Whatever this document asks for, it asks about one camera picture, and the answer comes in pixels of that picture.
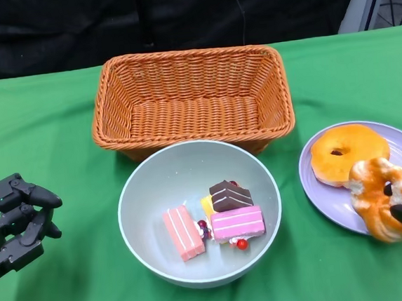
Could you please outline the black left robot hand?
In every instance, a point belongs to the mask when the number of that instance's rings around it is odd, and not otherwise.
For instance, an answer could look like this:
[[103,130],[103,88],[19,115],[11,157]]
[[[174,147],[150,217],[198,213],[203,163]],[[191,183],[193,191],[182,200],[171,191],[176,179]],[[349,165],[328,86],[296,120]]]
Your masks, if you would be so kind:
[[61,206],[58,195],[26,182],[19,173],[0,180],[0,278],[41,256],[45,237],[62,236],[52,221]]

